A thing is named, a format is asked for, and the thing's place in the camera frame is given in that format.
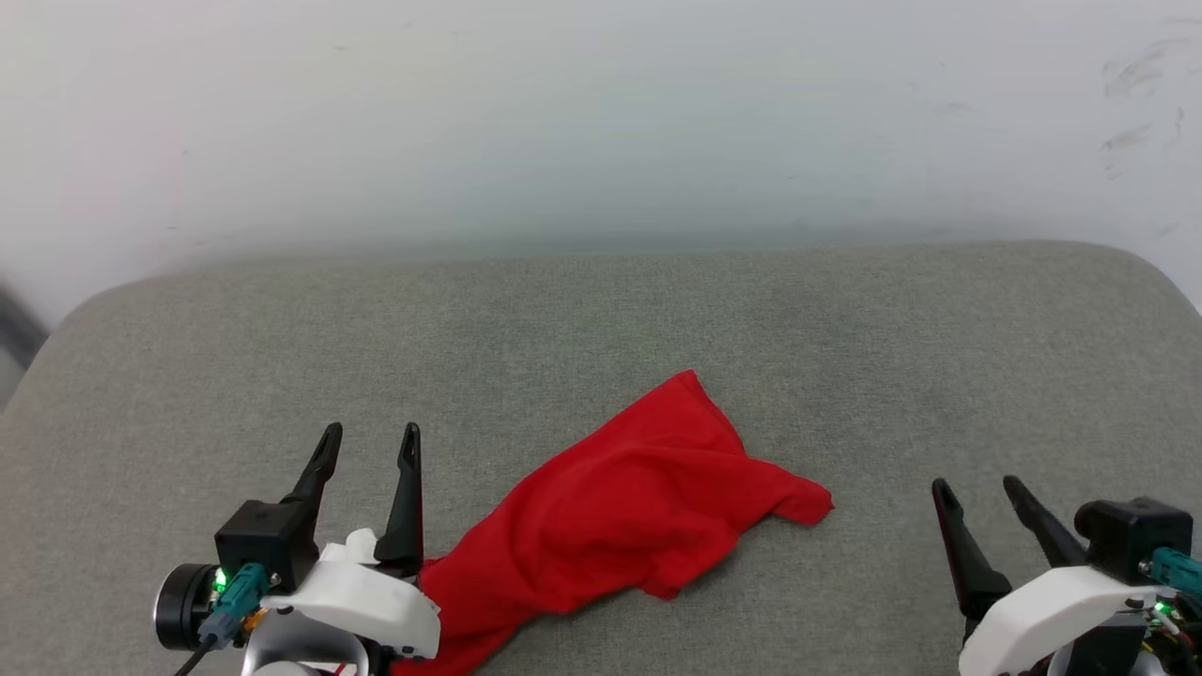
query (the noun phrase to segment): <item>white plastic housing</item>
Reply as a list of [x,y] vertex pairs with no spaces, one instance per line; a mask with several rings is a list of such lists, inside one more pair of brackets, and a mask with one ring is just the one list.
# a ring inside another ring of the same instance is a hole
[[363,564],[375,563],[375,534],[362,528],[346,545],[326,545],[296,593],[260,605],[293,607],[311,619],[394,648],[404,657],[434,658],[442,623],[439,606],[417,587]]
[[1129,587],[1088,567],[1053,568],[995,603],[960,652],[960,676],[1018,674],[1106,622],[1131,610],[1126,600],[1146,605],[1166,587]]

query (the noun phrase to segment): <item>red t-shirt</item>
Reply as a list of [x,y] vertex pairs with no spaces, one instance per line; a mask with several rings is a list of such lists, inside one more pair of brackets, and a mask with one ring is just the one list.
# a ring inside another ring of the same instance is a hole
[[442,609],[439,656],[393,674],[468,674],[523,623],[627,587],[672,599],[769,512],[814,526],[833,506],[822,486],[749,458],[697,375],[677,374],[427,562],[422,591]]

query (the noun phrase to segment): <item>gray upholstered table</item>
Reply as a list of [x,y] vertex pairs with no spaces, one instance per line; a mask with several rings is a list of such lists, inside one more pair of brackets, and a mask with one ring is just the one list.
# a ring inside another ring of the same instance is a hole
[[1042,563],[1005,473],[1065,518],[1141,493],[1202,514],[1202,320],[1109,249],[213,271],[88,302],[0,419],[5,670],[171,672],[184,656],[150,628],[162,576],[212,559],[240,500],[286,492],[329,421],[346,437],[319,539],[382,528],[416,420],[438,555],[684,368],[751,455],[825,484],[835,511],[760,524],[676,601],[535,622],[486,672],[952,674],[933,478],[1016,583]]

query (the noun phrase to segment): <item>robotic arm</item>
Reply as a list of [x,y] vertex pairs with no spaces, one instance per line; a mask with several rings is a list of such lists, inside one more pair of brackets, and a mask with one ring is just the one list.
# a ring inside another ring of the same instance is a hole
[[1202,676],[1188,512],[1150,498],[1088,503],[1075,518],[1085,548],[1018,478],[1002,486],[1052,565],[1018,589],[986,561],[947,482],[932,486],[965,618],[962,676]]
[[245,647],[242,676],[316,676],[340,665],[386,674],[397,659],[438,654],[439,607],[419,589],[423,558],[421,435],[405,427],[400,480],[385,535],[370,528],[319,555],[314,527],[334,474],[343,427],[326,428],[279,503],[246,500],[214,535],[219,564],[183,564],[155,601],[159,642],[192,651]]

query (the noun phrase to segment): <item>black cable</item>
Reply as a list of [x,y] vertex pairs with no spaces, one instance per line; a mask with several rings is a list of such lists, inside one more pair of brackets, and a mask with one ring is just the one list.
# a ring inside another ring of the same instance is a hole
[[209,634],[208,636],[204,636],[204,640],[201,641],[201,645],[196,648],[196,652],[194,652],[192,657],[188,658],[188,662],[185,662],[184,665],[179,668],[179,671],[175,672],[175,676],[188,676],[189,674],[191,674],[191,671],[196,669],[196,665],[201,663],[201,658],[204,657],[207,652],[209,652],[209,648],[212,648],[213,644],[215,644],[216,641],[218,641],[216,634]]

